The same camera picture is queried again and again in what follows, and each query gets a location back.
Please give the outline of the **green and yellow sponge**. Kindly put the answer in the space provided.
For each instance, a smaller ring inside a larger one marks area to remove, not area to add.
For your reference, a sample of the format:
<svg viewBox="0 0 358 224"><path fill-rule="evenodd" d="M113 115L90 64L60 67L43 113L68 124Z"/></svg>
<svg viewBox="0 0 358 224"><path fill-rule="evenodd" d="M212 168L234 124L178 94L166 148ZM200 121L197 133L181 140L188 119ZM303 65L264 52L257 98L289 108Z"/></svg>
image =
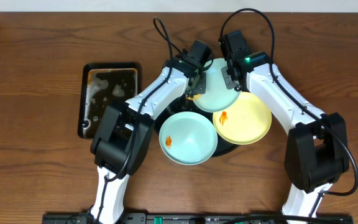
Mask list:
<svg viewBox="0 0 358 224"><path fill-rule="evenodd" d="M185 98L187 100L197 100L198 98L201 97L201 94L197 94L197 95L185 95Z"/></svg>

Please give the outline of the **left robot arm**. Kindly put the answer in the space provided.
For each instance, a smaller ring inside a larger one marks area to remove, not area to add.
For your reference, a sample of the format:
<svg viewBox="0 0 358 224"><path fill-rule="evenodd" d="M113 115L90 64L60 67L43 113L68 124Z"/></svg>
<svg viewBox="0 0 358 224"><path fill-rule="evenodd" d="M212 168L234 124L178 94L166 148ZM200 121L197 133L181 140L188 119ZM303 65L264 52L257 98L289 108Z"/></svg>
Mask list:
<svg viewBox="0 0 358 224"><path fill-rule="evenodd" d="M116 223L121 217L129 177L146 157L155 119L186 93L190 82L208 64L208 59L167 60L145 90L124 102L114 101L104 110L90 147L98 171L98 190L89 223Z"/></svg>

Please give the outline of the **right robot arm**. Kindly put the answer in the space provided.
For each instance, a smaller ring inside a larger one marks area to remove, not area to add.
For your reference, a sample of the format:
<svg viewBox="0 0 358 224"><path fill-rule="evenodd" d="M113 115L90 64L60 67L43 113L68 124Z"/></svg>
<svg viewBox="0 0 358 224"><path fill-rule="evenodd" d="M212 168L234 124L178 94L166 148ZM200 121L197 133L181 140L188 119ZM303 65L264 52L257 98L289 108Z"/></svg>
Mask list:
<svg viewBox="0 0 358 224"><path fill-rule="evenodd" d="M223 74L233 88L260 99L288 134L285 170L291 188L282 214L315 217L333 183L349 170L351 158L343 117L326 114L309 103L264 52L228 56L226 63Z"/></svg>

